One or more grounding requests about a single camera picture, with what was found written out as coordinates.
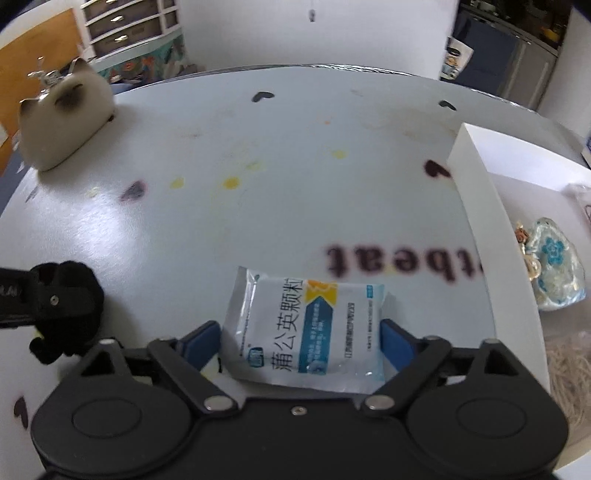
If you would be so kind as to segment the white blue medicine sachet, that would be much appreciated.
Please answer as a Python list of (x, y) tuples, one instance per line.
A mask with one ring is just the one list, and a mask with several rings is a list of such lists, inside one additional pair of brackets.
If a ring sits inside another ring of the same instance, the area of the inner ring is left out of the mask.
[(239, 268), (221, 332), (228, 374), (249, 382), (367, 394), (383, 385), (381, 284), (273, 277)]

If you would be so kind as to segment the blue floral drawstring pouch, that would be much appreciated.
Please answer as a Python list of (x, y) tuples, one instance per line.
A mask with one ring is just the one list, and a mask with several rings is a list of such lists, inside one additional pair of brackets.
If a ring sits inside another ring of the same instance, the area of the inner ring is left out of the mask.
[(550, 218), (529, 228), (517, 223), (514, 234), (539, 311), (556, 311), (586, 298), (586, 274), (574, 244)]

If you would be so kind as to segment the bagged tan cord turquoise pendant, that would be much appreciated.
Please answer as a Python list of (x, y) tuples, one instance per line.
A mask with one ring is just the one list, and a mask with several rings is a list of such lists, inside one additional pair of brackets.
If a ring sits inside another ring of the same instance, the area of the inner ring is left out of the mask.
[(567, 187), (567, 192), (570, 196), (576, 199), (578, 205), (581, 207), (583, 213), (591, 216), (591, 188), (583, 184), (570, 184)]

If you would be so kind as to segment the cat-shaped cream ceramic holder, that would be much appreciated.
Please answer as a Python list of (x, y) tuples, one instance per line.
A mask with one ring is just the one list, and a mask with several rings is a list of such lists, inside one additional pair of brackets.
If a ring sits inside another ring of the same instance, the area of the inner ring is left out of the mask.
[(18, 150), (23, 163), (39, 172), (53, 169), (103, 127), (115, 112), (112, 89), (82, 58), (68, 74), (38, 69), (29, 74), (40, 93), (19, 103)]

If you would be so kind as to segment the white shallow tray box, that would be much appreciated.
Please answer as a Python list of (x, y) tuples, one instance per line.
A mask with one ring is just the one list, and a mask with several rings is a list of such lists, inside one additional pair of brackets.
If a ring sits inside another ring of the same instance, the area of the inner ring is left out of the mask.
[(590, 302), (540, 315), (514, 236), (516, 224), (554, 220), (590, 264), (590, 225), (572, 186), (590, 171), (543, 147), (465, 124), (448, 158), (483, 263), (497, 337), (549, 388), (543, 330), (590, 326)]

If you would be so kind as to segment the colourful patterned storage box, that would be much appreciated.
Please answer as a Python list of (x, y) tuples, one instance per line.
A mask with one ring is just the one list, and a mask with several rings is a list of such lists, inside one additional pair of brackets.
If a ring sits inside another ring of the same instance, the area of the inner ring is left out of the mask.
[(119, 53), (95, 59), (91, 66), (111, 85), (132, 86), (146, 85), (204, 70), (189, 59), (180, 30), (142, 41), (139, 45)]

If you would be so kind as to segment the white drawer cabinet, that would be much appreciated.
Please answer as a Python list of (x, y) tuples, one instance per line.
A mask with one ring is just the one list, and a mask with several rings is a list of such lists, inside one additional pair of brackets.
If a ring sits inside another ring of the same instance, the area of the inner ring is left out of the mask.
[(174, 0), (95, 0), (81, 5), (90, 47), (101, 58), (180, 26)]

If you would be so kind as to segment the cartoon print tote bag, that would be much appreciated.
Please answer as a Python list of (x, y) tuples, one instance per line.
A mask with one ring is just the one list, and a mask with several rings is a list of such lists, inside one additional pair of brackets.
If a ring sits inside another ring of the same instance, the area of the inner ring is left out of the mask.
[(455, 81), (470, 62), (473, 53), (474, 50), (471, 47), (454, 37), (449, 37), (440, 78)]

